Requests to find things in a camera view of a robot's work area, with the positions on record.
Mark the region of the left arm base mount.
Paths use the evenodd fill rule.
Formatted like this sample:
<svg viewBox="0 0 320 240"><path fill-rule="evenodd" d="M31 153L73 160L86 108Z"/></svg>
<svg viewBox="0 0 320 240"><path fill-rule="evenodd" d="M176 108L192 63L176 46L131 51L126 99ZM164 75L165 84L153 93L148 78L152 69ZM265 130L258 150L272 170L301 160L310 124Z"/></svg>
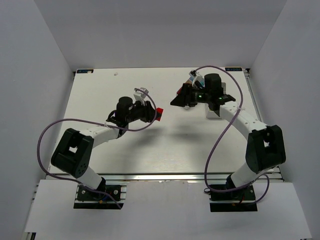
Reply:
<svg viewBox="0 0 320 240"><path fill-rule="evenodd" d="M106 183L105 192L109 195L95 193L83 185L77 187L73 203L79 210L120 210L126 199L127 185Z"/></svg>

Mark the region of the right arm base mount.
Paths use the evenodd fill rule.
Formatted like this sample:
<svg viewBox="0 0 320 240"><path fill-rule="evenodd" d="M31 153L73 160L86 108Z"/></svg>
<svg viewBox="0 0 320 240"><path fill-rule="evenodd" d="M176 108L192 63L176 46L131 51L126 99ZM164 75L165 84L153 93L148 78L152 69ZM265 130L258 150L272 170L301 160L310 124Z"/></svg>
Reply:
<svg viewBox="0 0 320 240"><path fill-rule="evenodd" d="M256 195L252 185L233 192L213 192L205 188L209 195L209 206L212 213L257 212Z"/></svg>

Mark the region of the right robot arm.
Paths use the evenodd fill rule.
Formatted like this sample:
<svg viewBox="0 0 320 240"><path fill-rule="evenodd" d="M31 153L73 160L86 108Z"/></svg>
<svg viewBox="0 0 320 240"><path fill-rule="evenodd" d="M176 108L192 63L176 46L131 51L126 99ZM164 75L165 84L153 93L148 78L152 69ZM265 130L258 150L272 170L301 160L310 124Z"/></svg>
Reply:
<svg viewBox="0 0 320 240"><path fill-rule="evenodd" d="M247 113L233 96L225 93L219 74L201 76L193 70L189 75L190 80L170 104L177 107L207 104L210 111L228 122L227 128L235 127L247 141L245 162L227 177L221 193L239 192L286 161L283 132L278 125L267 125Z"/></svg>

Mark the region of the red rounded lego piece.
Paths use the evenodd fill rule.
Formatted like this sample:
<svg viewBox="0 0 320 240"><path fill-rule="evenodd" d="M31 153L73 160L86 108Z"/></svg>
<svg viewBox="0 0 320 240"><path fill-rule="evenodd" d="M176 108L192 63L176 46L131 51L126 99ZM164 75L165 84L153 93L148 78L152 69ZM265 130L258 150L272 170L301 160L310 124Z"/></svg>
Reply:
<svg viewBox="0 0 320 240"><path fill-rule="evenodd" d="M156 108L156 119L155 119L156 121L160 121L161 120L163 111L164 111L163 108L160 108L160 107Z"/></svg>

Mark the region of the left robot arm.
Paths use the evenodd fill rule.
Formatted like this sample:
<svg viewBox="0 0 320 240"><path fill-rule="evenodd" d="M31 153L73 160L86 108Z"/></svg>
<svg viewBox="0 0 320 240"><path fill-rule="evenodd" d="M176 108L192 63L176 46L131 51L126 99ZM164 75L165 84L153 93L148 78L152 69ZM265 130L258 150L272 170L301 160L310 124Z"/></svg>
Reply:
<svg viewBox="0 0 320 240"><path fill-rule="evenodd" d="M92 151L95 147L124 135L129 123L142 121L151 123L159 121L162 108L153 108L150 101L136 100L124 96L118 100L107 122L115 127L95 126L78 131L68 128L62 135L51 157L51 164L61 171L73 176L78 182L93 190L91 194L96 200L104 197L106 180L89 167Z"/></svg>

